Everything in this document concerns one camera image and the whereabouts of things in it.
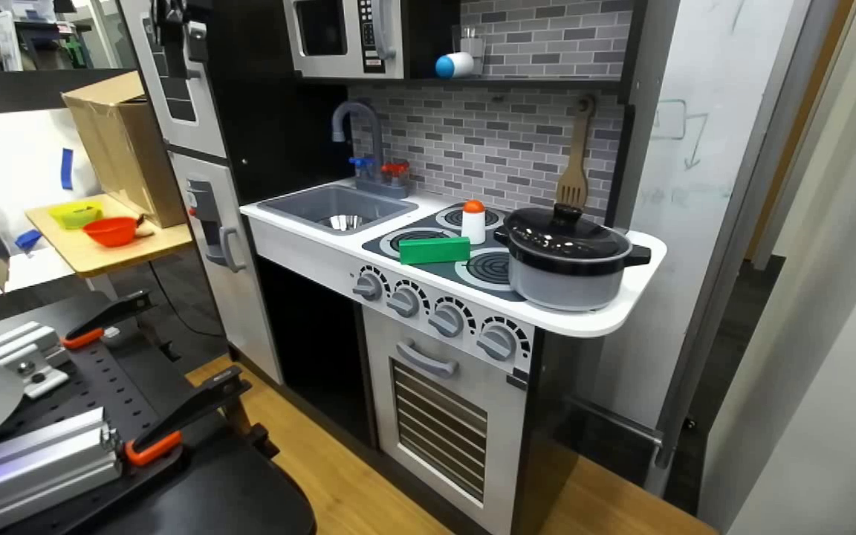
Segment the white bottle orange cap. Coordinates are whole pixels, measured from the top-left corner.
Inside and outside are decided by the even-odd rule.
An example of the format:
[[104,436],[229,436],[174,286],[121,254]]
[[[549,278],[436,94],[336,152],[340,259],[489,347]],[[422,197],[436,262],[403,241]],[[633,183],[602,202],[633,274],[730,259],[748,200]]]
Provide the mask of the white bottle orange cap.
[[486,235],[486,223],[485,223],[485,204],[479,200],[467,200],[459,204],[459,235],[470,241],[470,244],[482,244],[485,235]]

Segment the black pot lid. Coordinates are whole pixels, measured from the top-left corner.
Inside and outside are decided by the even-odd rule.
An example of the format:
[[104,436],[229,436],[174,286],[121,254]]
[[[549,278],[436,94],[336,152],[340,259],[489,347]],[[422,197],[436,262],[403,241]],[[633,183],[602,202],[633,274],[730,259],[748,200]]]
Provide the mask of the black pot lid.
[[611,262],[623,259],[633,244],[577,208],[517,208],[501,220],[501,241],[544,262]]

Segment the grey toy cooking pot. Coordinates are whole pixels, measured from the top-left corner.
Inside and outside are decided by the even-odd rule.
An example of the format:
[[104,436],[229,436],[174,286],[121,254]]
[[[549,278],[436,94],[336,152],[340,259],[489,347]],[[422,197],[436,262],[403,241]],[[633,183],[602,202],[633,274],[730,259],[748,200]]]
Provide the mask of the grey toy cooking pot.
[[617,254],[596,262],[556,262],[526,252],[504,232],[496,235],[507,246],[507,286],[531,305],[553,312],[593,312],[614,299],[623,271],[651,262],[651,250],[630,244]]

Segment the green rectangular block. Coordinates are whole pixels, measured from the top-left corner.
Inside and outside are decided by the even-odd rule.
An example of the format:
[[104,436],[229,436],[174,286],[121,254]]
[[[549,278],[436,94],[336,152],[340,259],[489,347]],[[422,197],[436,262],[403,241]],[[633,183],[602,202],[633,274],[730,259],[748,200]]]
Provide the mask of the green rectangular block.
[[467,237],[403,237],[398,244],[403,265],[452,265],[470,259]]

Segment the toy kitchen play set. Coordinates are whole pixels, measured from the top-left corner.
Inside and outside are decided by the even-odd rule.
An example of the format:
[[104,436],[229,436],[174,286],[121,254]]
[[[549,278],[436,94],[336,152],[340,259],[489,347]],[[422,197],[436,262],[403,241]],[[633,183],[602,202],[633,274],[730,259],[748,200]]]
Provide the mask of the toy kitchen play set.
[[[504,211],[467,262],[403,265],[403,237],[462,237],[459,208],[314,177],[340,104],[281,79],[280,0],[115,0],[229,345],[260,357],[407,485],[485,535],[535,535],[577,454],[557,443],[577,359],[611,336],[666,244],[614,299],[553,312],[507,286]],[[332,232],[332,213],[360,213]]]

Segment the small metal bowl in sink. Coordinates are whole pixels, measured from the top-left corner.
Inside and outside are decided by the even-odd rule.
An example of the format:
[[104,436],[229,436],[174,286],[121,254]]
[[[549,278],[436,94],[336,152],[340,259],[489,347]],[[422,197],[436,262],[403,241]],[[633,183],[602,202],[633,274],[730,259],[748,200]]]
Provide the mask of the small metal bowl in sink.
[[332,232],[355,232],[361,225],[360,213],[332,213],[329,228]]

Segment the grey toy faucet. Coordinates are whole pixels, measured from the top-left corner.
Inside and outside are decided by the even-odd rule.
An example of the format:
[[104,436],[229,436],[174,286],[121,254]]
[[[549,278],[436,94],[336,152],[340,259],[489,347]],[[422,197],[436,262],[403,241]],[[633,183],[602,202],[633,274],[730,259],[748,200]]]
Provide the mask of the grey toy faucet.
[[384,170],[384,139],[378,109],[364,100],[348,97],[329,116],[329,136],[336,145],[348,145],[348,118],[361,118],[367,124],[367,145],[349,155],[354,183],[373,197],[403,200],[409,192],[403,177]]

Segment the white blue cylinder toy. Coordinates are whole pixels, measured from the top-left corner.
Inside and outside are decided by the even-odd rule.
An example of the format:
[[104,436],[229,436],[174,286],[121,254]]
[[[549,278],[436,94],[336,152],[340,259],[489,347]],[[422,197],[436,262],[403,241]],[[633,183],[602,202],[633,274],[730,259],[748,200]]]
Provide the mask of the white blue cylinder toy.
[[470,78],[476,70],[476,58],[462,51],[456,52],[443,52],[436,61],[433,61],[433,73],[443,78],[443,79],[452,79],[452,78]]

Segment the black orange clamp lower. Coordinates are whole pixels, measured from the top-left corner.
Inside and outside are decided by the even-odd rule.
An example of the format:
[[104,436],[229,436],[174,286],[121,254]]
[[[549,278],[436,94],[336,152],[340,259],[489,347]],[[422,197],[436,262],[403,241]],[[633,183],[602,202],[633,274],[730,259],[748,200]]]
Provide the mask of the black orange clamp lower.
[[223,415],[235,433],[248,430],[239,394],[248,388],[248,379],[239,376],[238,364],[229,364],[198,385],[193,385],[178,406],[159,415],[149,430],[126,439],[121,454],[129,467],[144,468],[162,454],[183,445],[183,428],[205,418]]

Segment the black orange clamp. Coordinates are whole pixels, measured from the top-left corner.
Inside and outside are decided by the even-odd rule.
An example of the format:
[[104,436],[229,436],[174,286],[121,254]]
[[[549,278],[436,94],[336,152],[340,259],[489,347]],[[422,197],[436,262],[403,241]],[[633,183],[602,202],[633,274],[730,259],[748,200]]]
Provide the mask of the black orange clamp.
[[239,376],[238,364],[229,364],[198,385],[193,385],[178,406],[159,415],[149,430],[126,439],[121,454],[129,467],[144,468],[162,454],[183,445],[183,428],[205,418],[223,415],[235,433],[248,430],[239,394],[248,388],[248,379]]
[[115,321],[129,318],[129,315],[135,315],[135,312],[143,312],[149,305],[150,305],[150,298],[144,292],[129,292],[129,295],[106,302],[101,312],[85,318],[79,326],[70,326],[63,336],[63,347],[64,351],[88,347],[88,345],[94,345],[104,336],[106,326],[112,326]]

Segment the toy microwave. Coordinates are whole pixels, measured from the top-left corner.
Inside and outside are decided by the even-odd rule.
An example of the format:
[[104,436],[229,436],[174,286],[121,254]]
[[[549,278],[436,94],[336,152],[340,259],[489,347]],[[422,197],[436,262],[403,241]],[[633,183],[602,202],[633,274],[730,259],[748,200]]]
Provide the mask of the toy microwave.
[[290,66],[314,79],[400,79],[400,0],[281,0]]

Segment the orange bowl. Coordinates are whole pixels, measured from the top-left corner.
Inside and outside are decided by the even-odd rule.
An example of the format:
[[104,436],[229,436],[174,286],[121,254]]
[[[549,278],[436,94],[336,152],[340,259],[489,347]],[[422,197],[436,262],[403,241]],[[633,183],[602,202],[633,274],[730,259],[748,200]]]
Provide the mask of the orange bowl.
[[101,216],[82,225],[82,232],[101,246],[125,246],[135,241],[140,216]]

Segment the black orange clamp upper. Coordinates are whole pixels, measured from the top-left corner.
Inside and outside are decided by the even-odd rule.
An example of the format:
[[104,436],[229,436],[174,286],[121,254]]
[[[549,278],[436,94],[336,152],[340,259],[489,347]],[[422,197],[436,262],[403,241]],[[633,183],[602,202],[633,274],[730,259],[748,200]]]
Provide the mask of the black orange clamp upper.
[[135,315],[135,312],[143,312],[149,305],[150,305],[150,298],[144,292],[129,292],[129,295],[106,302],[101,312],[85,318],[79,326],[70,326],[63,336],[63,347],[64,351],[88,347],[88,345],[94,345],[104,336],[106,326],[112,326],[115,321],[129,318],[129,315]]

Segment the cardboard box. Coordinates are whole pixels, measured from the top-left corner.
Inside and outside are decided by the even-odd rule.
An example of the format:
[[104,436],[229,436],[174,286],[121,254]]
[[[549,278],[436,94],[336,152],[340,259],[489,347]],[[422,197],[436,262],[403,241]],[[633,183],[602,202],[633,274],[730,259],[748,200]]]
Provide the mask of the cardboard box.
[[183,220],[181,192],[135,70],[63,94],[97,188],[156,225]]

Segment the wooden board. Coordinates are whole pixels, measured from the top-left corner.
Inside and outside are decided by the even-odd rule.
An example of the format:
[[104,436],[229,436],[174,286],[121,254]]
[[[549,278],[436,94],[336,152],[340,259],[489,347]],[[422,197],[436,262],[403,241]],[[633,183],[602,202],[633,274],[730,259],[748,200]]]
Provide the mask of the wooden board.
[[73,208],[82,204],[94,204],[101,216],[79,228],[68,228],[57,220],[63,204],[27,211],[27,220],[77,275],[144,265],[190,244],[190,228],[183,223],[156,225],[150,216],[115,197],[97,192],[73,200]]

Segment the green yellow tray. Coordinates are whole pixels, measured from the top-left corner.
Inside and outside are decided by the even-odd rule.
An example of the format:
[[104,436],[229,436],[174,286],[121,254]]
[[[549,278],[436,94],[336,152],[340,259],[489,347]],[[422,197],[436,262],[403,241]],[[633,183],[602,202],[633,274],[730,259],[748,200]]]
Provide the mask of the green yellow tray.
[[101,220],[104,208],[97,202],[64,202],[49,208],[49,220],[63,228],[82,228],[91,220]]

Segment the wooden spatula on wall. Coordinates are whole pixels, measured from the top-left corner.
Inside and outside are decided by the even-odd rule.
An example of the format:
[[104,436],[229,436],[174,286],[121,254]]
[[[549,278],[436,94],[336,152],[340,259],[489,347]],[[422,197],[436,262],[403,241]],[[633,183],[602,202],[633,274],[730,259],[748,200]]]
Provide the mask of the wooden spatula on wall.
[[593,118],[593,100],[586,97],[572,122],[568,167],[556,191],[556,202],[568,208],[583,208],[589,202],[586,155],[589,155],[592,118]]

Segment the aluminium extrusion rail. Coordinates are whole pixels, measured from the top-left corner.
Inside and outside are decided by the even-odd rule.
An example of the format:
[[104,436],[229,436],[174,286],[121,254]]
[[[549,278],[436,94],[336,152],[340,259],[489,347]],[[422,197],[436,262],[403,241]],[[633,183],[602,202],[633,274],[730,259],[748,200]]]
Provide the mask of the aluminium extrusion rail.
[[118,433],[104,406],[3,439],[0,528],[118,474]]

